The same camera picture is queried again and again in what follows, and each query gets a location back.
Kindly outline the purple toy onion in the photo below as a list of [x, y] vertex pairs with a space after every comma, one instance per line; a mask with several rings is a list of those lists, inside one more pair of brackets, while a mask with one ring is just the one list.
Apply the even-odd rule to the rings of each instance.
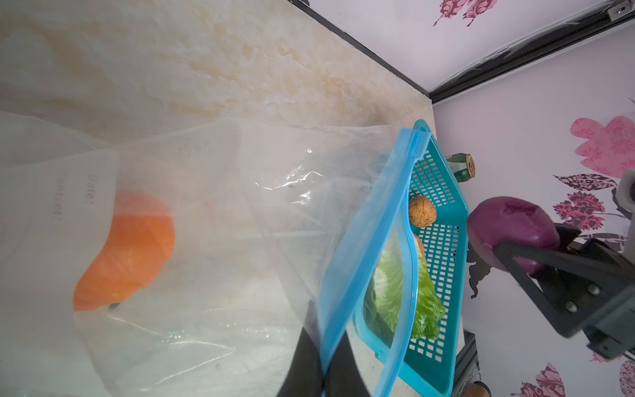
[[560, 237], [549, 215], [534, 203], [500, 196], [480, 203], [470, 214], [467, 233], [476, 254], [488, 265], [505, 271], [494, 255], [500, 243], [556, 250]]

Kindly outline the green toy lettuce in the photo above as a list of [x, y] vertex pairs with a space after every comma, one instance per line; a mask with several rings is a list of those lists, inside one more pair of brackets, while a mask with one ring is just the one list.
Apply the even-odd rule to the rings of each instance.
[[[418, 256], [418, 297], [411, 338], [435, 340], [446, 309], [428, 273], [422, 243], [415, 240]], [[400, 315], [403, 289], [403, 261], [397, 237], [389, 238], [381, 253], [364, 301], [368, 327], [386, 344], [392, 341]]]

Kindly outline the brown toy walnut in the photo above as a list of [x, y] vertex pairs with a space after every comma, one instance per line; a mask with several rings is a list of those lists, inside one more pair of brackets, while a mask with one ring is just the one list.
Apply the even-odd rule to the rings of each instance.
[[410, 223], [416, 228], [427, 228], [437, 221], [435, 205], [425, 196], [413, 197], [408, 205]]

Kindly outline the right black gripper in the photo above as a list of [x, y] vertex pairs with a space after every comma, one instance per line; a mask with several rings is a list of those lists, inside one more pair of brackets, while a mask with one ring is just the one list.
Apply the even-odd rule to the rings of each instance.
[[555, 224], [559, 251], [503, 243], [494, 250], [562, 337], [583, 332], [587, 347], [607, 360], [634, 359], [634, 264], [611, 246]]

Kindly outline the teal plastic basket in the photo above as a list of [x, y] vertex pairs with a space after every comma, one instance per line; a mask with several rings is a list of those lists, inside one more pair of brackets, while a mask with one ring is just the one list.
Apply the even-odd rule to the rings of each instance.
[[[385, 366], [373, 392], [375, 396], [390, 395], [396, 379], [403, 380], [422, 396], [451, 395], [456, 356], [463, 338], [461, 307], [468, 252], [468, 208], [428, 124], [419, 120], [414, 130], [421, 132], [423, 139], [411, 156], [410, 186], [399, 201], [392, 236], [399, 239], [403, 261], [400, 315], [392, 341], [386, 344], [366, 324], [365, 297], [353, 315], [357, 335]], [[416, 196], [425, 196], [437, 209], [437, 221], [427, 228], [416, 228], [410, 223], [408, 205]], [[428, 273], [446, 309], [435, 340], [411, 338], [418, 297], [416, 239], [422, 243]]]

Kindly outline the green drink can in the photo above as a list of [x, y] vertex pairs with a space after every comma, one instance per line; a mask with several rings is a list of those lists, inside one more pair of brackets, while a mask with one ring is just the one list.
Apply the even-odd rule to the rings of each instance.
[[467, 182], [476, 177], [476, 166], [471, 154], [456, 153], [446, 157], [455, 179], [459, 183]]

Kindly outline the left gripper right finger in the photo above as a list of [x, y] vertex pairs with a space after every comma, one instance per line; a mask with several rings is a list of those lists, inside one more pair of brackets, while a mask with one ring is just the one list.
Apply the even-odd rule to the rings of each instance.
[[324, 387], [327, 397], [370, 397], [358, 370], [346, 332], [332, 358]]

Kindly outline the clear blue zip top bag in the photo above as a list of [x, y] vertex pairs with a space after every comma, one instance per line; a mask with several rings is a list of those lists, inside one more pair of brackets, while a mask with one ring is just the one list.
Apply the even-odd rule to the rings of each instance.
[[[422, 139], [222, 119], [115, 145], [3, 114], [2, 395], [276, 396], [310, 301], [325, 380]], [[168, 207], [174, 252], [130, 299], [75, 311], [119, 191]]]

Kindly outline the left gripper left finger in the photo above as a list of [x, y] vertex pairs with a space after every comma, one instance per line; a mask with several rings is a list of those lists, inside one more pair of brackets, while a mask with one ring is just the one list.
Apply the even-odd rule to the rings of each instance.
[[316, 324], [314, 301], [309, 302], [303, 329], [299, 335], [294, 356], [278, 397], [319, 397], [324, 388], [319, 349], [308, 328]]

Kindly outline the orange toy pumpkin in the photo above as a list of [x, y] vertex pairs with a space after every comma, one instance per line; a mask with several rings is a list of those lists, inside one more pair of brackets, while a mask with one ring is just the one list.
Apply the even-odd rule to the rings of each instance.
[[168, 207], [134, 191], [115, 195], [107, 241], [74, 291], [75, 311], [122, 303], [157, 278], [175, 249]]

